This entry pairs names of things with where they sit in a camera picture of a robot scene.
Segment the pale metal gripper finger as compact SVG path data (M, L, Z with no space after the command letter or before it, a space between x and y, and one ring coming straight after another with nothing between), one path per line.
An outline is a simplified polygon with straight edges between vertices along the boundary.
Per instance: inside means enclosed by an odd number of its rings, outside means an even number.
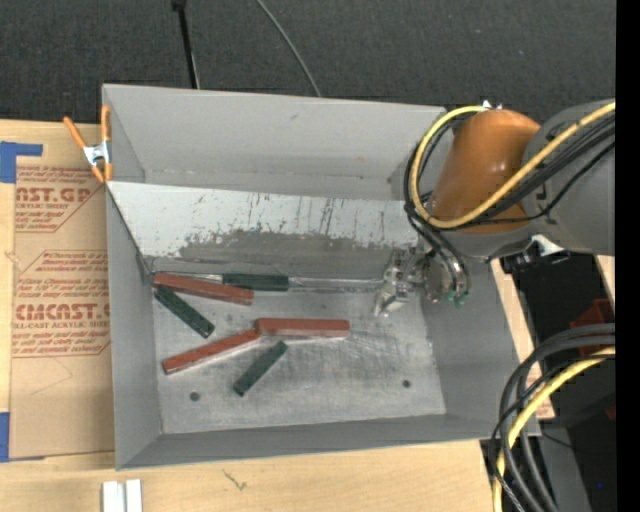
M392 313L390 312L392 286L395 281L402 280L400 274L401 271L397 266L391 266L385 270L383 283L376 294L374 303L374 314L376 316L387 317Z
M390 312L395 312L407 305L414 294L414 285L406 280L395 281L390 297Z

